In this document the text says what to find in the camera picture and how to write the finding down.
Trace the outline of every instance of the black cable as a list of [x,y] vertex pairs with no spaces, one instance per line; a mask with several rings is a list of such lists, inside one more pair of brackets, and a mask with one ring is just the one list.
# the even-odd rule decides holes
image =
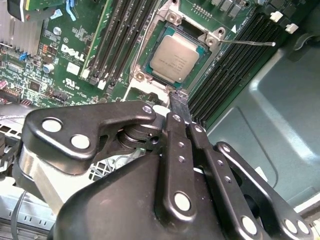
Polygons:
[[16,202],[16,205],[13,209],[12,212],[12,217],[11,217],[11,234],[12,234],[12,239],[13,240],[19,240],[18,238],[18,233],[17,233],[17,225],[18,225],[18,214],[22,205],[22,202],[25,198],[26,191],[24,191],[21,196],[19,197],[19,200]]

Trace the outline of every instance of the black plastic arm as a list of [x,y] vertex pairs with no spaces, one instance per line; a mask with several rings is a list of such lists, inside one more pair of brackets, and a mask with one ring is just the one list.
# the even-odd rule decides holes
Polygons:
[[105,158],[120,129],[155,119],[143,101],[39,109],[26,117],[22,142],[57,169],[78,175]]

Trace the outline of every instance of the chip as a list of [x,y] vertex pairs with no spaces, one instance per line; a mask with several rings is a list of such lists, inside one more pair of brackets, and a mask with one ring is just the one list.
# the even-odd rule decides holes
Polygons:
[[40,84],[35,82],[35,81],[31,81],[30,82],[30,86],[29,86],[29,89],[35,91],[35,92],[39,92],[40,90]]
[[178,33],[164,36],[150,61],[152,73],[171,83],[182,83],[200,58],[197,48]]

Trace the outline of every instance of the black plastic bracket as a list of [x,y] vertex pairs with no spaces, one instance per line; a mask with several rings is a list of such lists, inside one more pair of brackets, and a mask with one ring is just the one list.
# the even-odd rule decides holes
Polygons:
[[203,169],[222,227],[229,239],[271,239],[252,214],[225,157],[213,150],[197,124],[187,127],[194,166]]
[[238,182],[242,194],[257,205],[256,217],[272,238],[313,239],[311,228],[303,218],[229,144],[218,142],[215,148],[241,179]]
[[177,114],[167,114],[162,141],[154,210],[169,230],[182,231],[195,220],[197,207],[192,146]]
[[[151,124],[156,113],[143,101],[39,109],[28,114],[22,142],[35,155],[57,169],[72,175],[83,174],[93,161],[108,156],[108,149],[119,130],[128,125]],[[46,130],[45,121],[57,128]],[[89,143],[73,144],[80,136]]]

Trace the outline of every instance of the plastic hole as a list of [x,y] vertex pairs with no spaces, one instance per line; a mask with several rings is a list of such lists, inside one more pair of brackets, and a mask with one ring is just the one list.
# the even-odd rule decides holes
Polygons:
[[152,144],[157,144],[159,142],[159,137],[158,136],[154,136],[154,137],[150,138],[150,142]]

